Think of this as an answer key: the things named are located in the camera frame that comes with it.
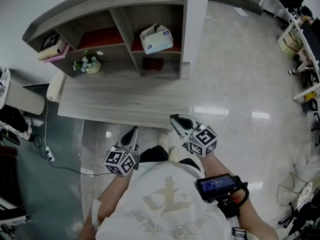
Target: yellow object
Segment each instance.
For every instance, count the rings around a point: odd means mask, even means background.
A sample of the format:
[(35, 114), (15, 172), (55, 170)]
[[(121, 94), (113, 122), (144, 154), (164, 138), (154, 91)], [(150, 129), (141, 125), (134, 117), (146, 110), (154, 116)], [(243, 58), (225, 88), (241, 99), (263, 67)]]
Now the yellow object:
[(308, 93), (306, 96), (304, 96), (305, 101), (310, 101), (312, 98), (314, 98), (317, 95), (316, 91), (312, 91)]

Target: white cylinder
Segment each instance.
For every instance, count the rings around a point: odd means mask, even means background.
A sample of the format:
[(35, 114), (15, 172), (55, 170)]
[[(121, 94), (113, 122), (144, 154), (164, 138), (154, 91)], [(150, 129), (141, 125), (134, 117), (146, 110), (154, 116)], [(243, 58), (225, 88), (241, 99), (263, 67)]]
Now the white cylinder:
[(41, 95), (21, 87), (14, 81), (10, 81), (5, 104), (19, 110), (40, 115), (45, 109), (46, 100)]

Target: white t-shirt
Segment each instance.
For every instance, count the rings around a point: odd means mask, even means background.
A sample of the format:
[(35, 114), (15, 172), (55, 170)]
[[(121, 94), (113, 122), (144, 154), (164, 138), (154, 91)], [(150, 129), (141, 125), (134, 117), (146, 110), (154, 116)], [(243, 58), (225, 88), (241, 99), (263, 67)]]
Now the white t-shirt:
[(96, 239), (229, 240), (231, 225), (216, 202), (202, 200), (195, 185), (200, 178), (204, 175), (190, 165), (141, 163)]

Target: white desk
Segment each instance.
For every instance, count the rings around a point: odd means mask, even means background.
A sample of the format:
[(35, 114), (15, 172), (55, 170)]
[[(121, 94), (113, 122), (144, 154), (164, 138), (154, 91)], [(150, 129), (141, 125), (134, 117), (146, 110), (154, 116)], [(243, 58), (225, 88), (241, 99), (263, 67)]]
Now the white desk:
[[(276, 1), (278, 3), (278, 6), (275, 8), (275, 10), (273, 12), (274, 13), (273, 17), (276, 18), (279, 10), (282, 9), (290, 17), (290, 20), (291, 20), (290, 25), (287, 27), (287, 29), (283, 32), (283, 34), (279, 37), (279, 39), (276, 42), (279, 44), (285, 38), (285, 36), (292, 30), (292, 28), (295, 27), (296, 31), (297, 31), (297, 33), (298, 33), (298, 35), (299, 35), (299, 37), (300, 37), (300, 39), (301, 39), (301, 41), (303, 43), (303, 45), (304, 45), (304, 48), (305, 48), (306, 52), (308, 53), (308, 56), (311, 59), (313, 65), (314, 65), (314, 70), (316, 72), (316, 75), (318, 76), (318, 79), (320, 80), (319, 65), (318, 65), (319, 61), (316, 60), (313, 52), (311, 51), (310, 46), (308, 44), (308, 41), (307, 41), (306, 37), (303, 34), (303, 30), (300, 29), (300, 26), (298, 25), (297, 20), (288, 11), (288, 9), (285, 8), (284, 5), (279, 0), (276, 0)], [(310, 92), (312, 92), (312, 91), (314, 91), (314, 90), (316, 90), (318, 88), (320, 88), (320, 83), (317, 83), (314, 86), (310, 87), (309, 89), (307, 89), (307, 90), (305, 90), (305, 91), (293, 96), (292, 99), (295, 101), (295, 100), (297, 100), (297, 99), (299, 99), (301, 97), (304, 97), (308, 93), (310, 93)]]

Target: tissue box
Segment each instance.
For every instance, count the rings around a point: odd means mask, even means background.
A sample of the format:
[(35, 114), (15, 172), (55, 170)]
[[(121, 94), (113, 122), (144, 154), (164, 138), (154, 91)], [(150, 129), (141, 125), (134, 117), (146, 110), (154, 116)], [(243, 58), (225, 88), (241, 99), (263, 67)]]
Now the tissue box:
[(174, 46), (174, 38), (169, 29), (154, 24), (140, 34), (141, 44), (145, 54), (152, 54)]

